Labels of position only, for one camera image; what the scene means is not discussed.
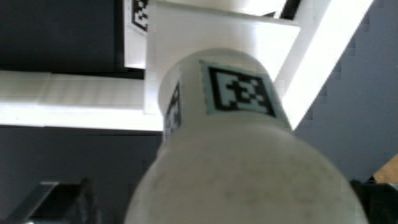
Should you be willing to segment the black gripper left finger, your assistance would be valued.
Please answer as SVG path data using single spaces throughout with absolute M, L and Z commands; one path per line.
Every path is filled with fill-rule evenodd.
M 11 224 L 102 224 L 90 179 L 40 183 L 11 213 Z

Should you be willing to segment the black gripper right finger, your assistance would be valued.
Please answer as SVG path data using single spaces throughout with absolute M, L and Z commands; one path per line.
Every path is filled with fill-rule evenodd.
M 370 224 L 398 224 L 398 184 L 351 181 Z

